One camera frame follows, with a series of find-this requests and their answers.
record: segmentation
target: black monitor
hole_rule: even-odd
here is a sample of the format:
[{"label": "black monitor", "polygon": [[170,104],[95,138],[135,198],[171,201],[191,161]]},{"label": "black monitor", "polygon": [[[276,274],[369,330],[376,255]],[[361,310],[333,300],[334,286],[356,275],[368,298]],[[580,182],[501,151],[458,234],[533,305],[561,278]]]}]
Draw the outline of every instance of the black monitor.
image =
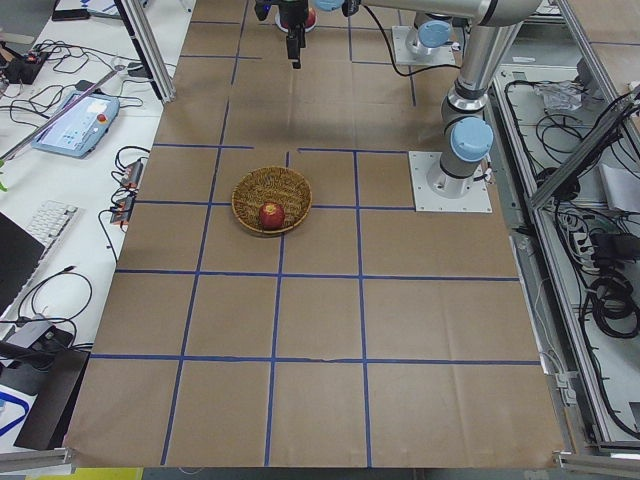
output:
[{"label": "black monitor", "polygon": [[33,275],[44,245],[0,213],[0,315]]}]

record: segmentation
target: woven basket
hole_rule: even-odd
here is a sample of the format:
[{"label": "woven basket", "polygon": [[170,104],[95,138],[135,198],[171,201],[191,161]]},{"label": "woven basket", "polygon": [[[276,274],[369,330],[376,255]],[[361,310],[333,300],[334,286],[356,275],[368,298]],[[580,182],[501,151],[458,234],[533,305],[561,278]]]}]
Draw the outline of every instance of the woven basket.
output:
[{"label": "woven basket", "polygon": [[[284,208],[284,225],[265,230],[260,207],[265,202]],[[238,221],[254,233],[266,236],[288,232],[302,223],[311,208],[311,187],[298,172],[284,167],[264,167],[247,174],[233,189],[231,208]]]}]

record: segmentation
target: blue joint cap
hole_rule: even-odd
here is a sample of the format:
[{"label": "blue joint cap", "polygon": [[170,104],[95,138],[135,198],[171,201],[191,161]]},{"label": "blue joint cap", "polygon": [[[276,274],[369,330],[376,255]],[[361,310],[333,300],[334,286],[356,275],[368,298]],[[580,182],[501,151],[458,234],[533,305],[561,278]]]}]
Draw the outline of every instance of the blue joint cap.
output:
[{"label": "blue joint cap", "polygon": [[451,25],[442,20],[430,20],[420,25],[418,39],[427,48],[438,48],[449,41]]},{"label": "blue joint cap", "polygon": [[465,118],[453,127],[451,149],[460,160],[479,162],[491,150],[493,130],[478,117]]},{"label": "blue joint cap", "polygon": [[313,0],[313,3],[318,8],[318,10],[332,12],[342,7],[344,0]]}]

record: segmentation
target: white paper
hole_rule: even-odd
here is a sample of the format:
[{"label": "white paper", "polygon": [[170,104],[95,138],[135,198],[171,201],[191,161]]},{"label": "white paper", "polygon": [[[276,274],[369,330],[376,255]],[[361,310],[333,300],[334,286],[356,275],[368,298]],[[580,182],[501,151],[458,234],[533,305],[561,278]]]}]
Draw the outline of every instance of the white paper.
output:
[{"label": "white paper", "polygon": [[600,165],[602,184],[610,209],[640,213],[640,179],[622,168]]}]

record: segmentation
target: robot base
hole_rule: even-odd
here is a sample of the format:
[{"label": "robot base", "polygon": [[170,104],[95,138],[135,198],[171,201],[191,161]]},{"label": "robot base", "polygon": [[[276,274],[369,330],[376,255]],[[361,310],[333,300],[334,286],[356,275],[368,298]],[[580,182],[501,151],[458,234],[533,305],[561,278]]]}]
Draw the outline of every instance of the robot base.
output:
[{"label": "robot base", "polygon": [[[440,161],[440,152],[409,152],[409,167],[413,185],[413,200],[417,212],[492,213],[487,186],[473,182],[462,198],[445,198],[434,192],[427,183],[427,172]],[[475,176],[482,175],[478,167]]]},{"label": "robot base", "polygon": [[429,56],[417,57],[409,51],[406,44],[411,27],[394,26],[392,28],[396,65],[455,65],[456,59],[453,57],[451,47],[439,47]]}]

